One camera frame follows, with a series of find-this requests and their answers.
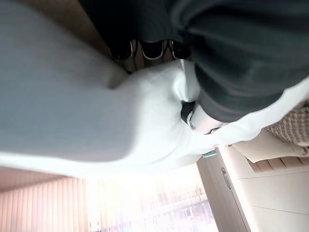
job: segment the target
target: vertical blind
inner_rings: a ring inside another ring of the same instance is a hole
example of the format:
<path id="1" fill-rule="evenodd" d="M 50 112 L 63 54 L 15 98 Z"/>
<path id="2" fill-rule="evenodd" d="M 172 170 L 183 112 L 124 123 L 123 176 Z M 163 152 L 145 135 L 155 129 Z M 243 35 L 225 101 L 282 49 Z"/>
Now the vertical blind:
<path id="1" fill-rule="evenodd" d="M 0 193 L 0 232 L 217 232 L 196 165 Z"/>
<path id="2" fill-rule="evenodd" d="M 86 187 L 62 178 L 0 194 L 0 231 L 88 232 Z"/>

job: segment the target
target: person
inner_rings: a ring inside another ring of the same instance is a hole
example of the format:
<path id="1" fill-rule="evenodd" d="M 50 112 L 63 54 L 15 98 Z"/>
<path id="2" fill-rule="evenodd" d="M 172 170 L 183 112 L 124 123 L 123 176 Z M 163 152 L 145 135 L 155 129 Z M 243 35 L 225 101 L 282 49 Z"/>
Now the person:
<path id="1" fill-rule="evenodd" d="M 77 177 L 163 172 L 252 139 L 308 97 L 305 78 L 270 106 L 203 135 L 180 117 L 182 101 L 199 93 L 192 62 L 127 75 L 14 1 L 0 1 L 0 31 L 0 166 Z"/>

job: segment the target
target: door handle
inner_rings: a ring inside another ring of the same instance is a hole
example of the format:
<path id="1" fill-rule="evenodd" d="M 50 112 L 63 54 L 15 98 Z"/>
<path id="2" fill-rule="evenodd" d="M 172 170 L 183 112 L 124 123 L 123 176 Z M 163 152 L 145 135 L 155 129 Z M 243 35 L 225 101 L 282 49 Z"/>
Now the door handle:
<path id="1" fill-rule="evenodd" d="M 221 168 L 221 172 L 222 172 L 222 174 L 223 174 L 223 178 L 224 178 L 224 180 L 225 180 L 225 183 L 226 183 L 227 187 L 228 187 L 230 190 L 232 190 L 232 183 L 231 183 L 231 180 L 230 180 L 230 178 L 228 178 L 228 175 L 227 175 L 226 170 L 225 170 L 224 167 Z"/>

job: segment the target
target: wall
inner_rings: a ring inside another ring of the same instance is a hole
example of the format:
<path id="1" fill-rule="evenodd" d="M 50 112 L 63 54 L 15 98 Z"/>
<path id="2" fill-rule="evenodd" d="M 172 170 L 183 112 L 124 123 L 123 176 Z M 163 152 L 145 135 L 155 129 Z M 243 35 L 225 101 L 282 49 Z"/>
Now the wall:
<path id="1" fill-rule="evenodd" d="M 220 152 L 252 231 L 309 231 L 309 166 L 256 174 L 232 146 Z"/>

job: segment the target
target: black jacket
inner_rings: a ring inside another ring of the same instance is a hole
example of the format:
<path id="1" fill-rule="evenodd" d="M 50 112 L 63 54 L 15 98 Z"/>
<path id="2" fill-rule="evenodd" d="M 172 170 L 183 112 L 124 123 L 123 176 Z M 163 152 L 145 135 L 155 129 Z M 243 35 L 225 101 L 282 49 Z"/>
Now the black jacket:
<path id="1" fill-rule="evenodd" d="M 236 121 L 309 75 L 307 0 L 80 0 L 108 45 L 190 43 L 206 113 Z"/>

